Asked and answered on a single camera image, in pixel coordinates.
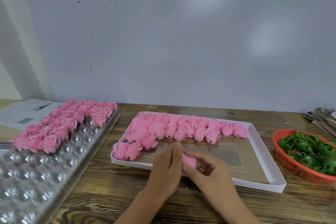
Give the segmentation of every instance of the basket rim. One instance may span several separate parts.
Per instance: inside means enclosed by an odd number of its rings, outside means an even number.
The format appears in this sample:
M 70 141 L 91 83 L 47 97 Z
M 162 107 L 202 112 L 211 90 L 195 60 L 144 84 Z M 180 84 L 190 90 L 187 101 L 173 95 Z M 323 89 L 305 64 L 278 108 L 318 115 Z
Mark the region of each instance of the basket rim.
M 278 145 L 278 140 L 275 138 L 275 136 L 281 132 L 289 132 L 289 133 L 292 133 L 294 132 L 295 129 L 279 129 L 277 131 L 275 131 L 272 135 L 272 142 L 274 144 L 274 147 L 276 148 L 276 150 L 278 150 L 280 152 L 281 155 L 284 156 L 284 158 L 288 161 L 288 162 L 291 162 L 292 164 L 295 164 L 297 165 L 299 168 L 303 169 L 304 171 L 306 171 L 307 173 L 311 173 L 315 176 L 318 176 L 320 178 L 323 178 L 323 179 L 327 179 L 327 180 L 330 180 L 330 181 L 334 181 L 336 182 L 336 176 L 331 176 L 331 175 L 325 175 L 325 174 L 322 174 L 320 172 L 317 172 L 317 171 L 314 171 L 302 164 L 300 164 L 299 162 L 295 161 L 294 159 L 292 159 L 290 156 L 288 156 Z M 304 132 L 302 131 L 303 134 L 305 135 L 313 135 L 315 136 L 314 134 L 311 134 L 311 133 L 308 133 L 308 132 Z M 329 141 L 323 139 L 323 138 L 320 138 L 322 142 L 324 143 L 329 143 L 332 147 L 336 148 L 336 145 L 334 145 L 333 143 L 330 143 Z

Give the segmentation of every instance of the red basket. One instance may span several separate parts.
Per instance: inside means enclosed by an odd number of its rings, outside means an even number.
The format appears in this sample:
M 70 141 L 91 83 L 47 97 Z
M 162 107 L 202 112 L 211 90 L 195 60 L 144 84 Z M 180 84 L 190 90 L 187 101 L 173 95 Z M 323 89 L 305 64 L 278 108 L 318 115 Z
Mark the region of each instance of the red basket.
M 294 159 L 288 156 L 278 145 L 281 139 L 284 139 L 285 137 L 288 136 L 294 136 L 293 129 L 280 129 L 272 135 L 272 141 L 275 146 L 275 155 L 289 171 L 292 171 L 294 174 L 300 176 L 303 179 L 323 185 L 331 185 L 334 182 L 336 182 L 335 176 L 325 175 L 317 171 L 314 171 L 308 167 L 305 167 L 299 162 L 296 162 Z M 336 148 L 336 146 L 330 143 L 329 141 L 323 138 L 320 139 L 322 142 L 329 143 L 332 147 Z

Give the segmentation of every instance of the wood grain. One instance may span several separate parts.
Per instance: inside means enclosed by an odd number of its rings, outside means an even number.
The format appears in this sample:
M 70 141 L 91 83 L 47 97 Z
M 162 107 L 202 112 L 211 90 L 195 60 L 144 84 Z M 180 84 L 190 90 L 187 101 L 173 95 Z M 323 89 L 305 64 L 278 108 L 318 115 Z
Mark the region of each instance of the wood grain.
M 147 105 L 118 104 L 121 115 L 103 146 L 58 211 L 52 223 L 113 223 L 146 185 L 150 171 L 111 163 L 117 142 L 138 112 Z M 207 116 L 253 123 L 288 183 L 282 194 L 236 187 L 263 223 L 336 223 L 336 185 L 327 187 L 306 181 L 284 168 L 274 155 L 272 133 L 294 128 L 321 136 L 300 113 L 158 106 L 153 110 Z M 226 223 L 204 199 L 198 188 L 183 177 L 177 191 L 158 212 L 153 223 Z

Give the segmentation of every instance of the person's left hand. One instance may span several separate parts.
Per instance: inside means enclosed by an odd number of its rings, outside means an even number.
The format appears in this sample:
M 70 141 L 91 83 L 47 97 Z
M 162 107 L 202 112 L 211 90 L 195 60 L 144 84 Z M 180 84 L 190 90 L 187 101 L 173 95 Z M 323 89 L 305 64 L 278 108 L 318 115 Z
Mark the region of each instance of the person's left hand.
M 184 147 L 177 142 L 154 155 L 153 168 L 144 191 L 160 204 L 164 204 L 179 185 L 183 151 Z

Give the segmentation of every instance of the hand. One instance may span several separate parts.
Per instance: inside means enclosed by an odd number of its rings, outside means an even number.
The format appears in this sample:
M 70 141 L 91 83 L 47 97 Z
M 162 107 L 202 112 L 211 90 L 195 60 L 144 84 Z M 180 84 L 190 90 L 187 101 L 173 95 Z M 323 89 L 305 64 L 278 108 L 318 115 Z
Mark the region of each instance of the hand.
M 233 184 L 227 164 L 212 155 L 201 152 L 185 152 L 185 155 L 196 158 L 198 167 L 204 172 L 202 174 L 187 164 L 183 164 L 183 171 L 203 192 L 212 207 L 229 221 L 230 209 L 235 203 L 239 205 L 243 202 Z
M 179 185 L 183 151 L 184 147 L 177 142 L 154 155 L 153 168 L 144 191 L 162 205 Z

